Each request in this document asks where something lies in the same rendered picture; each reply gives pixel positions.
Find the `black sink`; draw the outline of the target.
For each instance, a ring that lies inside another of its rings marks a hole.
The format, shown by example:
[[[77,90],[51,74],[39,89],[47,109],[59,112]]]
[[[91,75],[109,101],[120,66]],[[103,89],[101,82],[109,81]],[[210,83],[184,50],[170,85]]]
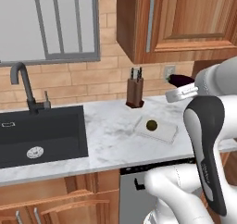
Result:
[[[0,168],[88,155],[83,106],[0,113]]]

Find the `clear tupperware container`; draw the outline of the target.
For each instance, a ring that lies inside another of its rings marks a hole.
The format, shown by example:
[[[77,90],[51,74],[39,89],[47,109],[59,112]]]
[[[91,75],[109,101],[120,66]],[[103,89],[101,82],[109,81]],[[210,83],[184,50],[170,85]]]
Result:
[[[146,128],[146,122],[150,119],[155,120],[158,124],[158,127],[155,131],[149,131]],[[163,143],[172,144],[178,133],[178,126],[161,118],[141,116],[136,122],[133,130],[142,136],[159,140]]]

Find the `grey framed window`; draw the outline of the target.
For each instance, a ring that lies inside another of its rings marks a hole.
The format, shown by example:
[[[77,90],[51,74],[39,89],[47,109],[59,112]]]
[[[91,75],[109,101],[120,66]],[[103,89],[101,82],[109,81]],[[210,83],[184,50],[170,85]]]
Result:
[[[99,59],[98,0],[0,0],[0,67]]]

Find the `brown wooden knife block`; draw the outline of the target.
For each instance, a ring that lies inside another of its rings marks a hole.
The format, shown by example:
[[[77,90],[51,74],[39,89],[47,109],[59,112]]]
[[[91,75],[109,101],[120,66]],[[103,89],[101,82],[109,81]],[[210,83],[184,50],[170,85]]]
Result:
[[[143,79],[139,79],[138,81],[128,79],[126,105],[131,108],[139,108],[143,104]]]

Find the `wooden base cupboard door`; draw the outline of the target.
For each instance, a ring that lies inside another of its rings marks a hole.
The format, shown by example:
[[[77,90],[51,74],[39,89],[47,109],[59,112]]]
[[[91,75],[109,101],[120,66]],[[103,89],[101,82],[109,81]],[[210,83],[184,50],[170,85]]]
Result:
[[[119,224],[119,170],[67,177],[67,194],[28,206],[43,224]]]
[[[23,224],[37,224],[32,220],[27,207],[34,200],[30,184],[0,187],[0,224],[18,224],[16,211],[19,210]]]

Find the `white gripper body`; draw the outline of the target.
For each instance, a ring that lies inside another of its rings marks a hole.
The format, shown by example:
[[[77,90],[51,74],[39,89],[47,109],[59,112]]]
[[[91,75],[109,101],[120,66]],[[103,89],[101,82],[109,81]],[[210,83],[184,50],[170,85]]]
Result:
[[[165,93],[166,99],[169,103],[185,100],[186,98],[194,97],[198,95],[198,88],[194,83],[186,84],[176,89],[167,91]]]

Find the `grey wall outlet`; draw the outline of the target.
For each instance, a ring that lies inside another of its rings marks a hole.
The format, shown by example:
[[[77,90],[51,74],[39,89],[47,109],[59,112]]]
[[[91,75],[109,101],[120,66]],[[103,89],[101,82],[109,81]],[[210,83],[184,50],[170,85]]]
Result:
[[[164,80],[167,81],[171,74],[175,73],[176,67],[174,65],[166,65],[164,67]]]

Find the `grey dishwasher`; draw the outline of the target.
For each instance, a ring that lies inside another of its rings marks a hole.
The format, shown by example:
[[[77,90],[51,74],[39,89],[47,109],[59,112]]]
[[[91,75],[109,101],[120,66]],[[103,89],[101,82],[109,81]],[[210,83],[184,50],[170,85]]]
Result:
[[[144,184],[143,178],[147,170],[185,163],[194,164],[195,159],[191,157],[122,168],[120,170],[119,224],[143,224],[145,217],[156,207],[154,196],[146,190],[136,190],[135,178],[140,184]]]

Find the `dark grey tap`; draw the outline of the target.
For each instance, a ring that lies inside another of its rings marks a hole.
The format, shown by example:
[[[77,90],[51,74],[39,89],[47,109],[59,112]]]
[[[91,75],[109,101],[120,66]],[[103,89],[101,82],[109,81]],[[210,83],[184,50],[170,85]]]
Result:
[[[12,84],[19,84],[19,74],[21,74],[21,78],[23,81],[25,93],[27,96],[27,104],[31,114],[38,114],[40,110],[50,109],[51,102],[49,101],[47,92],[44,92],[45,101],[42,103],[37,103],[32,90],[31,83],[28,75],[28,71],[26,66],[22,62],[18,62],[11,67],[10,70],[10,81]]]

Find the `dark purple eggplant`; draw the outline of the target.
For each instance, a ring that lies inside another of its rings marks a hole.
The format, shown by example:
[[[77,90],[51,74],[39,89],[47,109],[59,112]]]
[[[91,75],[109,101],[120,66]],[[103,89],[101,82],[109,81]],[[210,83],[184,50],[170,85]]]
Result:
[[[170,74],[167,77],[167,80],[171,85],[174,85],[177,88],[190,83],[194,83],[193,78],[181,74]]]

